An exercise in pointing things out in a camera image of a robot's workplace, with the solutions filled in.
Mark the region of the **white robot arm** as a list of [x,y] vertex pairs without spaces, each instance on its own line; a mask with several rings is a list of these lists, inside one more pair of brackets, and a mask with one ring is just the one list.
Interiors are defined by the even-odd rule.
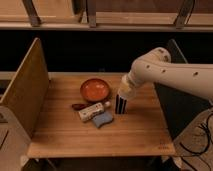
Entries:
[[172,63],[167,49],[158,47],[135,59],[122,77],[118,95],[129,100],[146,82],[160,83],[213,101],[213,64]]

